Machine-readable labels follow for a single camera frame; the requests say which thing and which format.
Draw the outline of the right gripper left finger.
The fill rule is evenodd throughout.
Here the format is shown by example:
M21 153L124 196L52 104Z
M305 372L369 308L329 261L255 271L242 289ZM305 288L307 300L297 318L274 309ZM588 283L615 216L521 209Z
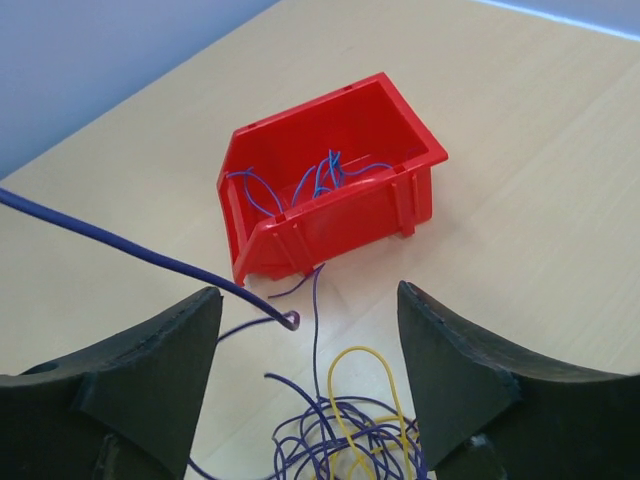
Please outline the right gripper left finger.
M4 479L181 479L218 340L204 288L156 316L1 377Z

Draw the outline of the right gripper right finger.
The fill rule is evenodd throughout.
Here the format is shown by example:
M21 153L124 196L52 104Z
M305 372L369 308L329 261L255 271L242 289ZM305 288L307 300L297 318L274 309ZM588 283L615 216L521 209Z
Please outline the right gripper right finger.
M635 479L639 378L524 348L412 283L397 317L427 466L440 479Z

